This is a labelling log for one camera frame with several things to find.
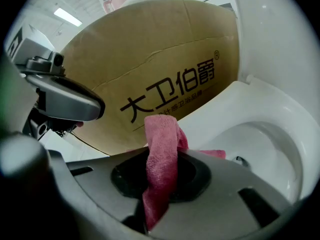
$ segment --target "pink cloth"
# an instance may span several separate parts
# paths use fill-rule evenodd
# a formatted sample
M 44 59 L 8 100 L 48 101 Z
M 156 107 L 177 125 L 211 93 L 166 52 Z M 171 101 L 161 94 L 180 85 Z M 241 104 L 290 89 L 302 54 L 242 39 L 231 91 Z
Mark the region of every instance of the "pink cloth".
M 170 194 L 177 188 L 178 151 L 188 149 L 188 141 L 170 115 L 151 115 L 144 119 L 145 135 L 149 146 L 146 162 L 148 188 L 142 194 L 146 226 L 150 231 L 165 214 Z M 226 158 L 223 150 L 201 151 L 211 156 Z

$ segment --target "brown cardboard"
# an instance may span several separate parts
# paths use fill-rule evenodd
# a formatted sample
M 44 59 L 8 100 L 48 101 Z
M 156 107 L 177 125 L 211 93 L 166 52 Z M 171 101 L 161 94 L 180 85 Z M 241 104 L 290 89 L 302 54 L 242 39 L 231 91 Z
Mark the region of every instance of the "brown cardboard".
M 225 8 L 194 0 L 137 3 L 95 21 L 62 53 L 66 76 L 105 102 L 103 117 L 86 122 L 74 133 L 96 149 L 115 155 L 146 143 L 146 116 L 162 113 L 179 120 L 237 79 L 236 18 Z M 206 76 L 202 70 L 210 71 L 202 84 L 199 67 L 201 77 Z M 159 107 L 163 99 L 158 88 L 165 101 L 177 98 Z M 139 99 L 136 105 L 149 110 L 137 110 L 132 123 L 130 99 Z

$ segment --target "toilet bowl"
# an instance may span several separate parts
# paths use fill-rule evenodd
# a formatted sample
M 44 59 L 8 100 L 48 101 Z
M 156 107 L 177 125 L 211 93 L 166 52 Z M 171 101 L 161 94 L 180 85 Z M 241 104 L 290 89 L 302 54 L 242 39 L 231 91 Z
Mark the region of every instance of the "toilet bowl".
M 292 0 L 236 0 L 235 11 L 238 81 L 178 124 L 190 149 L 225 150 L 294 203 L 320 175 L 318 37 Z

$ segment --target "toilet seat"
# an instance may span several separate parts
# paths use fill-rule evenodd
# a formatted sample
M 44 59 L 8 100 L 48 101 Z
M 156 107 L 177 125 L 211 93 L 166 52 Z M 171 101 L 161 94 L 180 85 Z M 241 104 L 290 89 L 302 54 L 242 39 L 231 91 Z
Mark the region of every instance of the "toilet seat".
M 293 167 L 300 163 L 302 168 L 299 198 L 309 195 L 320 172 L 320 127 L 307 110 L 273 85 L 254 77 L 249 84 L 235 81 L 178 124 L 189 148 L 197 150 L 224 131 L 252 122 L 278 127 L 289 136 L 300 161 L 297 157 L 288 159 Z

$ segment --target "ceiling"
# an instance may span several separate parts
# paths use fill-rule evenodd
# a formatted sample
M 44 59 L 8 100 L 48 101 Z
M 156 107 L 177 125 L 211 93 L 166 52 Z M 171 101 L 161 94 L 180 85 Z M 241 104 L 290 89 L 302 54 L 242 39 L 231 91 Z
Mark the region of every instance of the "ceiling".
M 44 33 L 57 51 L 82 29 L 96 21 L 106 13 L 103 9 L 104 0 L 28 0 L 12 25 L 8 41 L 24 23 Z M 57 16 L 54 12 L 62 8 L 82 22 L 77 27 Z

